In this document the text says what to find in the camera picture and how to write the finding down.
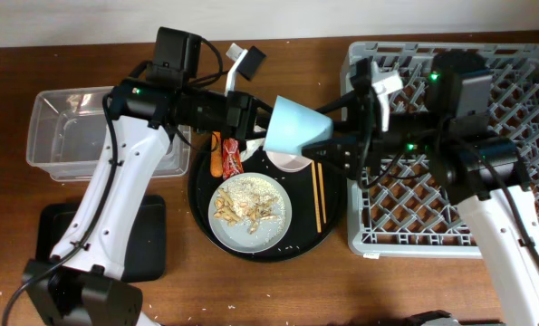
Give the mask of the light blue cup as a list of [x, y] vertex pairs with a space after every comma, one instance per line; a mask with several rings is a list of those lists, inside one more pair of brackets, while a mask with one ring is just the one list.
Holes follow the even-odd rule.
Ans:
[[301, 156], [302, 147], [330, 139], [333, 120], [278, 96], [265, 135], [264, 150]]

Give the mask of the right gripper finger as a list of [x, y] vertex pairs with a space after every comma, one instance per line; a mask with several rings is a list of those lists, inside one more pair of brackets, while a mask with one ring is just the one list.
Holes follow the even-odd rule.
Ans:
[[350, 108], [355, 108], [358, 103], [358, 97], [355, 91], [350, 91], [342, 95], [339, 99], [332, 101], [324, 106], [316, 109], [316, 112], [321, 114], [327, 114], [342, 108], [349, 110]]
[[302, 146], [302, 156], [324, 164], [327, 168], [355, 179], [360, 146], [356, 138], [341, 137]]

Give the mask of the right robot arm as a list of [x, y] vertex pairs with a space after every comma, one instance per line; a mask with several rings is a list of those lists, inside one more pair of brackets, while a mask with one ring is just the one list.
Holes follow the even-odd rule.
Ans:
[[306, 158], [361, 181], [384, 179], [385, 156], [428, 159], [428, 172], [474, 236], [506, 321], [539, 325], [539, 222], [526, 165], [516, 144], [489, 128], [493, 79], [485, 59], [450, 50], [431, 63], [422, 113], [392, 114], [390, 75], [363, 59], [351, 67], [351, 90], [324, 107], [348, 118], [324, 140], [303, 145]]

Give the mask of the white pink bowl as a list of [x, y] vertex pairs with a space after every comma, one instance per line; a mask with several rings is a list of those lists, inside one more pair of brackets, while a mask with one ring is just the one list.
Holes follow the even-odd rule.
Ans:
[[269, 160], [280, 170], [286, 173], [296, 173], [311, 164], [311, 160], [301, 156], [278, 153], [273, 151], [266, 152]]

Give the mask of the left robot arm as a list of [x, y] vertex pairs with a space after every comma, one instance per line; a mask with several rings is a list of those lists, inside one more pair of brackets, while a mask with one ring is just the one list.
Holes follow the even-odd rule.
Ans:
[[45, 261], [24, 268], [21, 291], [47, 325], [147, 325], [143, 295], [125, 283], [130, 233], [153, 173], [179, 127], [221, 139], [258, 137], [262, 101], [235, 88], [265, 60], [255, 47], [229, 48], [229, 69], [197, 76], [197, 34], [162, 27], [150, 60], [139, 63], [102, 98], [106, 138], [78, 210]]

